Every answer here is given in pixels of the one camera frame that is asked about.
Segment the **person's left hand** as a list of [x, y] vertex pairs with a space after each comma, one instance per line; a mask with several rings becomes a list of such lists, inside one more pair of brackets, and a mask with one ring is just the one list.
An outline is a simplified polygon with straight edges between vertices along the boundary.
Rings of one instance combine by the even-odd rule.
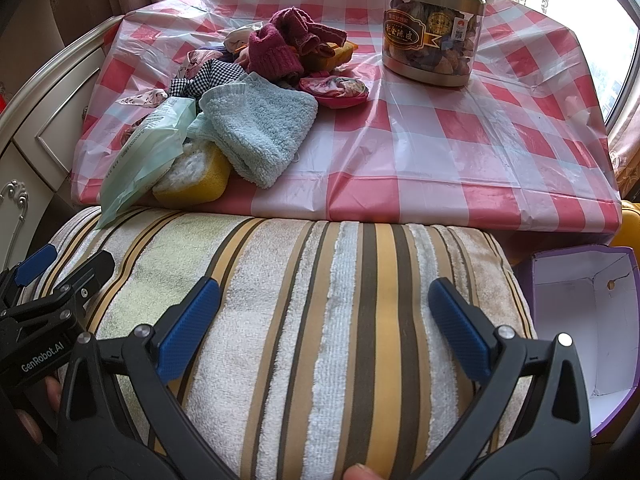
[[60, 410], [62, 385], [58, 378], [47, 376], [28, 387], [25, 401], [16, 410], [21, 423], [37, 444], [44, 439], [44, 430], [54, 426]]

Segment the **person's right hand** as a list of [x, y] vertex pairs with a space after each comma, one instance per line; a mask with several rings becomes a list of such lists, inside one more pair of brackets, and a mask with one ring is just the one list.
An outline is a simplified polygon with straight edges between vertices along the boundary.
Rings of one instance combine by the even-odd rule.
[[343, 480], [383, 480], [383, 478], [366, 465], [355, 464], [345, 470]]

